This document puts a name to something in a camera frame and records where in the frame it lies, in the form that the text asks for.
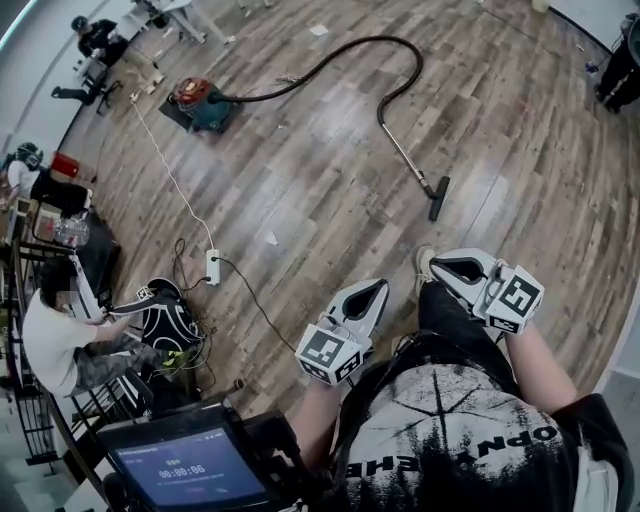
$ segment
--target chair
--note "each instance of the chair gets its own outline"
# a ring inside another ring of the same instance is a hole
[[[101,112],[102,106],[106,105],[107,108],[111,108],[109,99],[118,89],[122,88],[122,82],[116,80],[111,85],[107,85],[107,78],[109,76],[109,70],[105,69],[100,72],[96,77],[85,75],[83,85],[88,87],[85,89],[66,89],[63,87],[55,87],[51,92],[51,96],[59,99],[74,99],[82,102],[83,105],[92,105],[98,96],[100,98],[100,104],[98,105],[98,115],[104,115]]]

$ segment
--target red object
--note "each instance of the red object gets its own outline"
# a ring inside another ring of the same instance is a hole
[[[51,163],[51,169],[70,178],[75,178],[80,169],[80,162],[74,160],[67,155],[56,152],[53,155],[53,162]]]
[[[206,98],[211,90],[211,82],[204,78],[187,78],[180,82],[173,90],[176,102],[190,106]]]

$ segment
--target black bag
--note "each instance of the black bag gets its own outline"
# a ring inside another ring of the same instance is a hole
[[[138,290],[136,302],[111,309],[114,316],[142,311],[142,342],[159,350],[184,352],[200,343],[204,334],[191,315],[182,291],[175,283],[157,277]]]

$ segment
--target white t-shirt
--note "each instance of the white t-shirt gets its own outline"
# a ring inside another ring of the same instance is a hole
[[[14,160],[9,164],[9,185],[11,185],[12,189],[19,187],[20,197],[25,199],[31,198],[31,189],[39,175],[40,172],[30,171],[27,164],[19,160]]]
[[[71,394],[78,380],[73,353],[91,343],[97,329],[46,306],[40,290],[36,291],[27,309],[22,337],[29,365],[49,392]]]

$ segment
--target digital timer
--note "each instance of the digital timer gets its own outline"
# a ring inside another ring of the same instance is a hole
[[[164,469],[158,471],[158,474],[160,475],[160,478],[174,478],[180,476],[199,475],[205,471],[206,470],[202,467],[202,464],[198,464],[197,466],[190,466],[188,468]]]

